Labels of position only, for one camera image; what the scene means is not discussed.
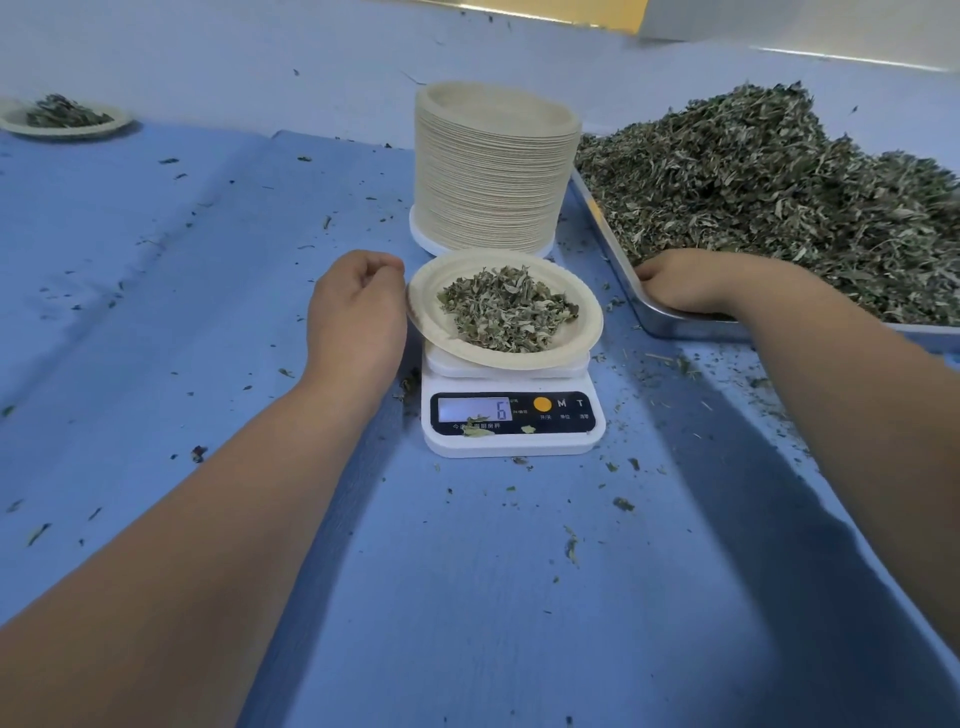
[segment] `hand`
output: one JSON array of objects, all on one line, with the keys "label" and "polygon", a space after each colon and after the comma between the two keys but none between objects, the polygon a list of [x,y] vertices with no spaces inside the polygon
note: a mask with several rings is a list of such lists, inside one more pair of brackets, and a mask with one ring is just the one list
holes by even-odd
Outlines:
[{"label": "hand", "polygon": [[403,261],[347,253],[317,281],[310,299],[301,382],[359,399],[372,416],[396,376],[406,336]]},{"label": "hand", "polygon": [[736,316],[745,291],[790,269],[797,268],[758,255],[684,248],[665,251],[634,270],[643,290],[658,303],[691,313]]}]

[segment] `pile of dried leaves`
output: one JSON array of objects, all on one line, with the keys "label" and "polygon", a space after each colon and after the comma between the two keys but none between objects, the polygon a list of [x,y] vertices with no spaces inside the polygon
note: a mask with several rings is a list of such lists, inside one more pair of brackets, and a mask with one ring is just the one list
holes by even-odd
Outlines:
[{"label": "pile of dried leaves", "polygon": [[667,248],[792,260],[888,322],[960,326],[960,192],[933,159],[830,139],[799,83],[743,85],[606,137],[577,168],[636,263]]},{"label": "pile of dried leaves", "polygon": [[461,338],[496,352],[542,352],[560,324],[579,312],[565,294],[530,278],[525,266],[456,279],[437,298],[453,314]]},{"label": "pile of dried leaves", "polygon": [[51,93],[27,111],[27,125],[54,129],[75,129],[107,124],[113,117],[70,101],[58,93]]}]

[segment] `scale platform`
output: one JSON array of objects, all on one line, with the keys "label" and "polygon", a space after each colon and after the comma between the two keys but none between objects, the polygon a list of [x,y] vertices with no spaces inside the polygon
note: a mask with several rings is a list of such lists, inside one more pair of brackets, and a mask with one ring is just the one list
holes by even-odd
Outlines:
[{"label": "scale platform", "polygon": [[560,367],[513,372],[424,342],[420,425],[427,446],[442,457],[589,452],[607,429],[589,362],[585,353]]}]

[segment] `human arm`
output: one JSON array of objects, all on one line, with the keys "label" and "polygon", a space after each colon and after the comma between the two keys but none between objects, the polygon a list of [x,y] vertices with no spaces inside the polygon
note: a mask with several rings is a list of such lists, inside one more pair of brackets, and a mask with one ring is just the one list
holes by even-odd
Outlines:
[{"label": "human arm", "polygon": [[0,713],[34,726],[232,726],[406,338],[402,262],[317,283],[298,384],[0,630]]},{"label": "human arm", "polygon": [[790,263],[678,250],[636,272],[661,303],[747,327],[821,472],[960,652],[960,375]]}]

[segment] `stainless steel tray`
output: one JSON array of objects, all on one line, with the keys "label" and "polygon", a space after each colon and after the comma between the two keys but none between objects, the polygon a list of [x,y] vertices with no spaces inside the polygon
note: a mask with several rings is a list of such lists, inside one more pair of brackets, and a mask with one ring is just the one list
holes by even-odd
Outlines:
[{"label": "stainless steel tray", "polygon": [[[684,339],[687,341],[749,342],[750,333],[740,323],[667,308],[647,297],[634,273],[627,254],[616,240],[607,224],[600,206],[587,189],[580,173],[573,171],[570,189],[586,208],[596,231],[601,247],[610,259],[617,279],[627,293],[628,301],[640,325],[651,336],[660,339]],[[911,341],[933,353],[960,353],[960,328],[890,324]]]}]

